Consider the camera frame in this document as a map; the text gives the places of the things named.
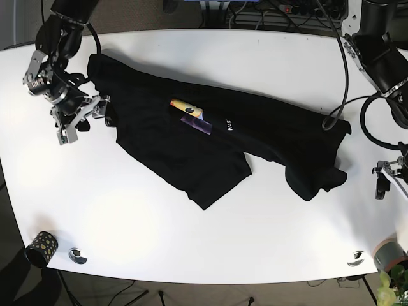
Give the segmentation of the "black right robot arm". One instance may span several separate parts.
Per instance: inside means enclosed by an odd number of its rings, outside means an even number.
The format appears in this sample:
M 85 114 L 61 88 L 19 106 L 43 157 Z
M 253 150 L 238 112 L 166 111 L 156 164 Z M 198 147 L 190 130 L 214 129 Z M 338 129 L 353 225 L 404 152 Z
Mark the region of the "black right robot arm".
M 100 40 L 89 22 L 97 4 L 97 1 L 54 1 L 50 16 L 42 20 L 36 35 L 36 50 L 23 78 L 30 95 L 43 96 L 51 103 L 50 114 L 61 145 L 77 141 L 79 131 L 90 129 L 88 117 L 103 118 L 109 127 L 115 125 L 110 96 L 89 97 L 80 90 L 97 71 L 87 75 L 66 72 L 69 60 L 80 49 L 84 29 L 91 32 L 96 55 L 101 55 Z

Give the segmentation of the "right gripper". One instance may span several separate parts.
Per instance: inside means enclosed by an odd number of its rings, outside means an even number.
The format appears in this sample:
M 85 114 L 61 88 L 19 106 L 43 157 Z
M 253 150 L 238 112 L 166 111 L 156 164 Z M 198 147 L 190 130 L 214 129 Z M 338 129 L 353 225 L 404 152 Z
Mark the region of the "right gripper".
M 80 106 L 73 115 L 64 115 L 56 106 L 51 108 L 50 115 L 55 120 L 57 127 L 57 138 L 60 145 L 73 143 L 78 140 L 77 127 L 79 132 L 90 131 L 90 124 L 87 118 L 105 119 L 107 127 L 117 127 L 118 116 L 114 107 L 110 104 L 110 96 L 93 96 L 92 99 L 85 98 L 84 106 Z

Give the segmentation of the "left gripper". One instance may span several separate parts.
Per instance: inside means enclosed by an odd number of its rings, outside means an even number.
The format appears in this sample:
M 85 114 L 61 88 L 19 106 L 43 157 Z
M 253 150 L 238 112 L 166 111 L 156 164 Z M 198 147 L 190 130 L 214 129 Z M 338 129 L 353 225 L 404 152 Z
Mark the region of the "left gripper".
M 383 200 L 390 191 L 391 185 L 395 186 L 401 195 L 407 195 L 407 162 L 400 156 L 396 161 L 378 161 L 372 169 L 376 176 L 375 198 Z

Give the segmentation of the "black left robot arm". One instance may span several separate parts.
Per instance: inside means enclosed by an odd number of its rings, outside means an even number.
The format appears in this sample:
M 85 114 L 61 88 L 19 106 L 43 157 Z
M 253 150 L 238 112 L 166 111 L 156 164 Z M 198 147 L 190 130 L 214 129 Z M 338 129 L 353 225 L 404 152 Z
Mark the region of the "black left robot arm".
M 397 12 L 397 1 L 346 1 L 346 16 L 336 39 L 343 56 L 350 55 L 360 72 L 374 86 L 376 93 L 365 97 L 360 110 L 360 126 L 374 144 L 399 151 L 396 161 L 378 161 L 372 173 L 376 175 L 375 197 L 381 200 L 395 186 L 407 197 L 407 144 L 382 142 L 366 127 L 368 107 L 376 99 L 387 102 L 395 123 L 407 128 L 407 59 L 399 52 L 389 34 Z

